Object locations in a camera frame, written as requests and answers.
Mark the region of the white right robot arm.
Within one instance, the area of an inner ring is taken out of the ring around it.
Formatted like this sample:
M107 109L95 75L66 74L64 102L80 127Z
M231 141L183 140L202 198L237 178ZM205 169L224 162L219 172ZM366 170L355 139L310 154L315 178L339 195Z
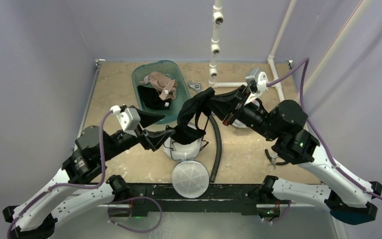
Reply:
M304 129L308 116L296 101L284 100L267 111L262 104L249 102L249 96L245 86L220 95L210 90L206 104L224 125L242 122L273 142L272 150L279 158L320 180L320 184L309 185L268 175L258 190L264 202L286 200L317 206L349 225L376 219L378 209L372 199L381 194L382 185L357 177L329 156L325 144Z

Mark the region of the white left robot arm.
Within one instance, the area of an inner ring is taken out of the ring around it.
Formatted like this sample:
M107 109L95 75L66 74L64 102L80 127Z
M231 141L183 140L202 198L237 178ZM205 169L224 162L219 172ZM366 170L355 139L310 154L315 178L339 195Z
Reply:
M129 204L136 200L120 175L106 176L106 163L130 148L140 145L156 151L175 130L149 131L147 127L162 115L147 113L134 106L113 106L107 115L115 116L121 129L107 134L105 120L83 130L76 149L63 162L53 178L34 196L18 206L3 210L9 223L9 239L47 239L57 226L103 204Z

